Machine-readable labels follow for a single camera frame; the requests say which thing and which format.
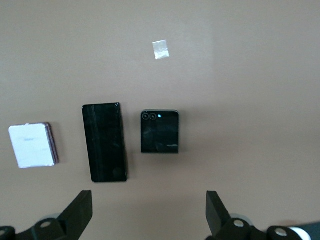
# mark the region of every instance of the smartphone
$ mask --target smartphone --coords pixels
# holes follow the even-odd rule
[[[127,181],[120,103],[84,105],[82,115],[92,181]]]
[[[142,111],[141,152],[179,153],[179,112],[177,110]]]

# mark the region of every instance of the piece of tape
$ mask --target piece of tape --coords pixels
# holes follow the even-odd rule
[[[155,41],[152,43],[154,57],[156,60],[169,58],[169,50],[167,46],[167,40]]]

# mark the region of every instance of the silver bolt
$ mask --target silver bolt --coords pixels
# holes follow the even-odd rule
[[[44,223],[42,223],[42,224],[40,225],[40,228],[44,229],[44,228],[46,228],[46,227],[49,227],[50,224],[51,224],[51,222],[45,221]]]
[[[235,220],[233,224],[238,228],[243,228],[245,226],[244,222],[241,220]]]
[[[6,230],[1,230],[0,231],[0,237],[6,234]]]
[[[287,232],[282,228],[276,228],[274,231],[275,231],[276,234],[278,234],[281,237],[288,236]]]

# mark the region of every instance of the black smartphone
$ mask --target black smartphone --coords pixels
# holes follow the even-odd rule
[[[177,110],[144,110],[141,113],[141,152],[179,153]]]
[[[82,115],[92,181],[127,181],[120,103],[84,105]]]

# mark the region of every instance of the phone camera lens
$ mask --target phone camera lens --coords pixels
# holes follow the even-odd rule
[[[151,114],[150,114],[150,119],[151,119],[151,120],[156,120],[156,118],[157,118],[157,115],[156,115],[156,114],[154,114],[154,113],[151,113]]]
[[[142,114],[142,118],[144,120],[148,120],[149,119],[149,114],[145,112],[144,114]]]

